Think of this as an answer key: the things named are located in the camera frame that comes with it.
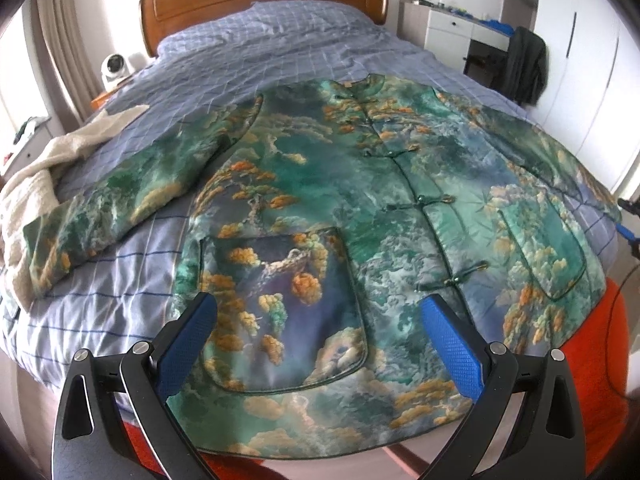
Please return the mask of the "green patterned silk jacket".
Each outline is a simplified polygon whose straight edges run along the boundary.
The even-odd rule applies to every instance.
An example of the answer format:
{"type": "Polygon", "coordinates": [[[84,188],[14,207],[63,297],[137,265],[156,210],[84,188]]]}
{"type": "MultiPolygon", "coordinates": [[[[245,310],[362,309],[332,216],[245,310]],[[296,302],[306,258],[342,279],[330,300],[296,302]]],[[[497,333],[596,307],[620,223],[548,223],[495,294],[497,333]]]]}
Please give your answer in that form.
{"type": "Polygon", "coordinates": [[[170,396],[200,450],[357,453],[471,403],[420,313],[439,294],[518,353],[564,344],[605,293],[620,211],[530,122],[390,75],[198,110],[24,229],[37,294],[190,195],[168,294],[218,318],[170,396]]]}

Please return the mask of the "white wardrobe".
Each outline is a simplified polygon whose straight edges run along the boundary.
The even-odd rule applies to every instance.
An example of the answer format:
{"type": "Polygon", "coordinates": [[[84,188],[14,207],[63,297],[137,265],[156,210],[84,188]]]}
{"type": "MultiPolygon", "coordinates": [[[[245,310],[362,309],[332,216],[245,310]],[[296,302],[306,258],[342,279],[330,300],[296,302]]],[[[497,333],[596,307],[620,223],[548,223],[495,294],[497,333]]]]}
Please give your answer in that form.
{"type": "Polygon", "coordinates": [[[639,48],[608,0],[537,0],[548,84],[530,114],[611,192],[639,186],[639,48]]]}

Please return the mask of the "white round fan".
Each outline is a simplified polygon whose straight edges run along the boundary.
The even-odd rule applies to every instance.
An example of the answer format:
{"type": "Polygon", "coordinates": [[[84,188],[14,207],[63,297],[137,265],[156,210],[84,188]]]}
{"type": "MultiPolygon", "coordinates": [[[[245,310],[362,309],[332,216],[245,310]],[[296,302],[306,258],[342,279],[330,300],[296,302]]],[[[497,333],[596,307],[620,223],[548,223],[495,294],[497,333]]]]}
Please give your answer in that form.
{"type": "Polygon", "coordinates": [[[113,53],[104,58],[101,64],[101,79],[105,91],[115,89],[130,75],[129,63],[121,54],[113,53]]]}

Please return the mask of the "cream fleece garment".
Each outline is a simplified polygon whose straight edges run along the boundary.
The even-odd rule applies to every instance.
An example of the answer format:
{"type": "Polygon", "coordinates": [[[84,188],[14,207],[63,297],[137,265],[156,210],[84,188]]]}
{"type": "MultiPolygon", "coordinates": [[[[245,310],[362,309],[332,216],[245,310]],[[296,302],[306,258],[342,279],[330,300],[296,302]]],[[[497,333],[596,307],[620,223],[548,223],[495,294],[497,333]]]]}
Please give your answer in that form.
{"type": "Polygon", "coordinates": [[[87,125],[50,140],[33,162],[6,182],[1,191],[1,291],[15,307],[27,312],[35,299],[23,228],[60,204],[51,171],[88,158],[148,109],[146,104],[136,105],[115,115],[102,110],[87,125]]]}

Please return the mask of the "white window-side dresser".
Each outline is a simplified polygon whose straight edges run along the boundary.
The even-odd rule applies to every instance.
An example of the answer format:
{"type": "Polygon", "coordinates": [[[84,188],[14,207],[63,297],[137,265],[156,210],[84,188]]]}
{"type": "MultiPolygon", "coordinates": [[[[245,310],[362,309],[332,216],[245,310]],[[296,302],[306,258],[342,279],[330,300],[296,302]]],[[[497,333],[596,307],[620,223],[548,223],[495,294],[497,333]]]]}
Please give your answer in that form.
{"type": "Polygon", "coordinates": [[[18,170],[31,164],[53,138],[49,118],[35,118],[28,122],[20,142],[12,146],[11,156],[1,167],[1,177],[8,182],[18,170]]]}

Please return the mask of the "white desk with drawers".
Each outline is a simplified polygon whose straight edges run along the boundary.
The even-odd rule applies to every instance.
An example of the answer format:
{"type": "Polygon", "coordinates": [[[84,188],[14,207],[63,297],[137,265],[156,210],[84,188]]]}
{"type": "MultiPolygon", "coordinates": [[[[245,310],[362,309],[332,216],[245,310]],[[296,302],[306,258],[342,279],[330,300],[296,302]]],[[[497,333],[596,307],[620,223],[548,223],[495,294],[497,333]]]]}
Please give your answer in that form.
{"type": "Polygon", "coordinates": [[[416,0],[399,0],[397,36],[482,84],[496,84],[510,37],[474,18],[416,0]]]}

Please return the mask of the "blue checked duvet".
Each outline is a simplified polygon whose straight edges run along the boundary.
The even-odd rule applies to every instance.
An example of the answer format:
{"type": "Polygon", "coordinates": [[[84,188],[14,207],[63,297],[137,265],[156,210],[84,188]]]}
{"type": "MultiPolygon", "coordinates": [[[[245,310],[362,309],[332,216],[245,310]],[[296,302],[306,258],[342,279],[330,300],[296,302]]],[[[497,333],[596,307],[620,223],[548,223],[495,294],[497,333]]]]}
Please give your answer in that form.
{"type": "MultiPolygon", "coordinates": [[[[165,38],[155,62],[137,73],[105,111],[115,115],[143,104],[149,109],[88,158],[56,170],[55,195],[61,205],[86,192],[198,110],[238,104],[288,84],[316,79],[344,84],[370,75],[425,84],[528,122],[524,110],[502,94],[376,26],[351,6],[258,2],[165,38]]],[[[79,349],[112,356],[153,339],[175,319],[168,314],[168,294],[191,203],[190,195],[174,198],[84,270],[67,274],[60,289],[41,295],[34,289],[27,312],[1,292],[2,350],[35,382],[60,392],[79,349]]]]}

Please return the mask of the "dark jacket on chair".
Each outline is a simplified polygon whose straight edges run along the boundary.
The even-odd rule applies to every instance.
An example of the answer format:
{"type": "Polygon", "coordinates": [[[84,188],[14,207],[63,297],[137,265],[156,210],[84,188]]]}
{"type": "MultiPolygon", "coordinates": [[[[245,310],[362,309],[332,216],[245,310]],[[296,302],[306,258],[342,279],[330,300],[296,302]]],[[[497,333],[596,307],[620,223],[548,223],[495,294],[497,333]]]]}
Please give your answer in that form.
{"type": "Polygon", "coordinates": [[[544,40],[518,26],[511,36],[498,91],[518,105],[536,105],[547,87],[548,53],[544,40]]]}

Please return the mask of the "beige curtain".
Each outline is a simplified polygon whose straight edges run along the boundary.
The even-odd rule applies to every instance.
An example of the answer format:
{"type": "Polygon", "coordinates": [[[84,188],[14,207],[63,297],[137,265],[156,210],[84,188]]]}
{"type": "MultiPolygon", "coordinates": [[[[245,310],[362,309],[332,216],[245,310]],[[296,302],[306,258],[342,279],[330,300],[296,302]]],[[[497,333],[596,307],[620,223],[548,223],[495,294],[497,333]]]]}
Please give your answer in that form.
{"type": "Polygon", "coordinates": [[[35,0],[35,16],[66,112],[81,125],[92,115],[101,88],[82,39],[76,0],[35,0]]]}

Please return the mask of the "wooden nightstand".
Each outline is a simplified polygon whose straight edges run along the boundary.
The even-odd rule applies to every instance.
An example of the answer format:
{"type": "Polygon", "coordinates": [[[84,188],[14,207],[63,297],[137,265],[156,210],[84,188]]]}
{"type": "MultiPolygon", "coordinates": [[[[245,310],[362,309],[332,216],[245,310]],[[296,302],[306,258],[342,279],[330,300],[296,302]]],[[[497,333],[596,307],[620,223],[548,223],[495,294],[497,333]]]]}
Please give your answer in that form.
{"type": "Polygon", "coordinates": [[[108,102],[116,93],[117,89],[113,89],[111,91],[105,91],[100,93],[91,101],[91,107],[93,110],[99,110],[105,103],[108,102]]]}

